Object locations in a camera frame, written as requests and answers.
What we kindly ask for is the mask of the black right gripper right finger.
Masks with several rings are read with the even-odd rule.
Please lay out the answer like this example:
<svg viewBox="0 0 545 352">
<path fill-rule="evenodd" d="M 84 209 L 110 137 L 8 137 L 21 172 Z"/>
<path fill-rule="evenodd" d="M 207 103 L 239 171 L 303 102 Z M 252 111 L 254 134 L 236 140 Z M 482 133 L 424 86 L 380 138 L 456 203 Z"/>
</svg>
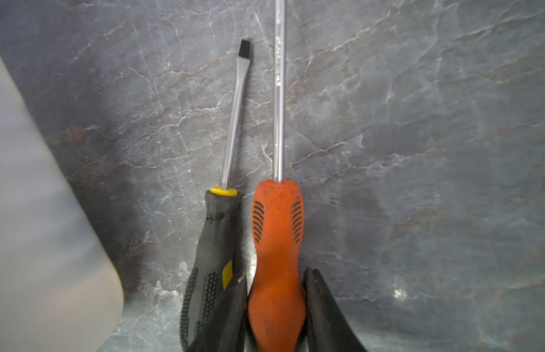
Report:
<svg viewBox="0 0 545 352">
<path fill-rule="evenodd" d="M 348 324 L 319 270 L 305 270 L 303 287 L 306 294 L 309 350 L 367 352 Z"/>
</svg>

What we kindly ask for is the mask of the white plastic storage box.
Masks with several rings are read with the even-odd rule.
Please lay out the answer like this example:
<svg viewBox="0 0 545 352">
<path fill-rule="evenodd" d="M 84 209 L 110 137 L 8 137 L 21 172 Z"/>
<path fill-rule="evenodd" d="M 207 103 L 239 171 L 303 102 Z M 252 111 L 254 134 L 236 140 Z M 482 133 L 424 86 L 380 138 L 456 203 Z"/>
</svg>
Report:
<svg viewBox="0 0 545 352">
<path fill-rule="evenodd" d="M 0 56 L 0 351 L 96 351 L 121 280 Z"/>
</svg>

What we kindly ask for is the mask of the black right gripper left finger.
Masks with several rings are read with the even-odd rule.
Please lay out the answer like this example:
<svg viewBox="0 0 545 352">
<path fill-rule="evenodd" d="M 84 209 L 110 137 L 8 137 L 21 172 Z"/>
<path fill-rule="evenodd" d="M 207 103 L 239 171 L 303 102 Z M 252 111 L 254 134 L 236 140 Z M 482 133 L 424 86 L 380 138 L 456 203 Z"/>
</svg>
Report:
<svg viewBox="0 0 545 352">
<path fill-rule="evenodd" d="M 245 350 L 248 288 L 245 276 L 224 292 L 213 317 L 187 349 L 188 352 L 236 352 Z"/>
</svg>

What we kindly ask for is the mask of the black yellow screwdriver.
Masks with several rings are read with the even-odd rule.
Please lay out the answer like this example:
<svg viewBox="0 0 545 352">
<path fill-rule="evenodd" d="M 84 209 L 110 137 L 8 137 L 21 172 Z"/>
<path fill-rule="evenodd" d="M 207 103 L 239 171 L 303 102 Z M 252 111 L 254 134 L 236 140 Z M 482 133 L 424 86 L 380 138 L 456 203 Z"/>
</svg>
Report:
<svg viewBox="0 0 545 352">
<path fill-rule="evenodd" d="M 193 270 L 187 281 L 180 315 L 180 340 L 186 351 L 209 325 L 234 278 L 234 211 L 241 202 L 238 190 L 231 187 L 234 148 L 246 78 L 251 64 L 251 42 L 243 39 L 237 55 L 237 77 L 229 123 L 228 139 L 220 184 L 205 193 L 206 216 L 196 249 Z"/>
</svg>

